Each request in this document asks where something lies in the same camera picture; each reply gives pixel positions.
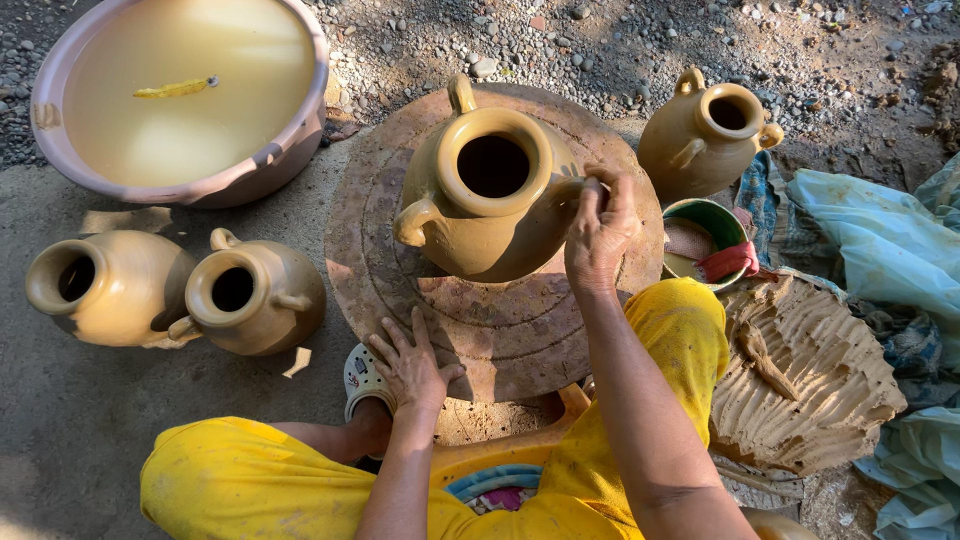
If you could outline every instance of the yellow leaf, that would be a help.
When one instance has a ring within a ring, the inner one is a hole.
[[[155,98],[175,97],[195,94],[208,86],[216,86],[220,81],[214,75],[209,79],[190,79],[182,83],[163,85],[160,88],[143,88],[133,93],[133,97]]]

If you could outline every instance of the potter's wheel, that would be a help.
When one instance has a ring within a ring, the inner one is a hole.
[[[660,278],[660,203],[634,151],[611,128],[564,98],[530,86],[473,86],[479,107],[522,110],[552,126],[580,162],[606,158],[639,178],[636,211],[643,233],[617,277],[621,303]],[[446,91],[391,115],[356,148],[326,225],[326,268],[337,303],[360,339],[389,316],[410,335],[420,306],[441,365],[462,362],[467,376],[450,384],[454,398],[502,402],[562,388],[589,371],[587,337],[564,271],[561,249],[540,270],[507,283],[448,276],[419,248],[393,238],[410,157],[452,111]]]

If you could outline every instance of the foot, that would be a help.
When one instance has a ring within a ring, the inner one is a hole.
[[[347,428],[369,441],[370,450],[364,454],[382,454],[387,452],[387,443],[390,442],[390,431],[394,427],[394,419],[390,409],[383,400],[373,396],[357,402],[353,410],[353,418],[347,423]]]

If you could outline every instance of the person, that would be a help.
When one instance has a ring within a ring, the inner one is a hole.
[[[389,399],[361,399],[339,427],[218,418],[167,430],[141,473],[143,514],[178,539],[757,539],[706,449],[728,361],[724,309],[690,279],[655,283],[621,307],[617,265],[641,233],[636,180],[604,163],[585,170],[594,178],[565,265],[597,397],[517,511],[477,515],[428,487],[446,388],[465,373],[438,369],[415,309],[414,343],[390,319],[392,343],[370,339]],[[378,453],[376,476],[344,465]]]

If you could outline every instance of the pot neck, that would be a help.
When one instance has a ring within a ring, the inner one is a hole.
[[[254,317],[270,294],[271,280],[262,261],[246,250],[225,249],[194,269],[186,305],[203,326],[233,327]]]
[[[48,315],[70,315],[103,295],[110,281],[107,255],[86,240],[64,240],[43,250],[27,271],[27,299]]]
[[[460,114],[446,127],[436,166],[440,187],[453,205],[473,216],[500,217],[537,201],[550,182],[553,149],[543,128],[527,114],[485,107]],[[493,183],[502,184],[493,189]],[[478,193],[497,190],[507,194]]]
[[[732,83],[704,90],[693,114],[697,127],[709,138],[746,140],[763,127],[760,100],[747,88]]]

